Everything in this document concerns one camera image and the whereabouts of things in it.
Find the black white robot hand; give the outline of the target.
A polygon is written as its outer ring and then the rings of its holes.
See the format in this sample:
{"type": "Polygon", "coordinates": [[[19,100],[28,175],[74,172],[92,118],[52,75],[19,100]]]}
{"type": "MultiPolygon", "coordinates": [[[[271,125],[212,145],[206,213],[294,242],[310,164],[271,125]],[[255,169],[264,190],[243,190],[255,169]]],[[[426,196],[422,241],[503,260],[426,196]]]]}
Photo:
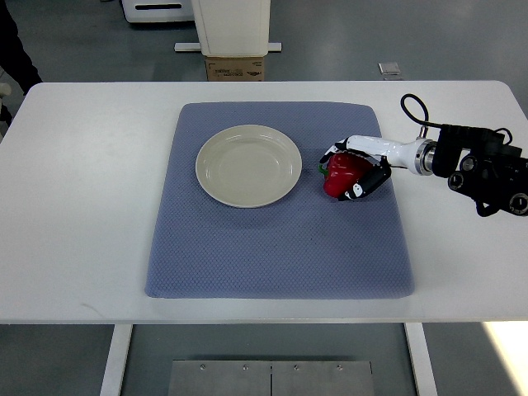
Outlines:
{"type": "Polygon", "coordinates": [[[356,200],[381,187],[391,177],[394,167],[408,169],[420,176],[430,175],[431,166],[427,164],[427,156],[434,151],[435,146],[429,139],[417,139],[408,144],[401,144],[387,139],[352,135],[336,142],[323,155],[319,164],[325,165],[330,157],[337,153],[352,153],[373,163],[375,168],[358,181],[363,193],[357,194],[355,199],[350,199],[356,200]]]}

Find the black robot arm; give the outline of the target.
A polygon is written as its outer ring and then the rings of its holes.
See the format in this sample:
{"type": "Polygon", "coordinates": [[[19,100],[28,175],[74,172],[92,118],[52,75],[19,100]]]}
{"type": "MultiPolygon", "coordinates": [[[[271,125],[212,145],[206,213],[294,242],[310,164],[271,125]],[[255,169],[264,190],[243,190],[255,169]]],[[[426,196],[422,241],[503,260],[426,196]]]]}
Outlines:
{"type": "Polygon", "coordinates": [[[400,106],[421,126],[418,138],[425,146],[414,156],[418,171],[445,178],[452,191],[475,202],[482,217],[500,210],[527,215],[527,159],[512,145],[510,130],[433,123],[412,93],[402,96],[400,106]]]}

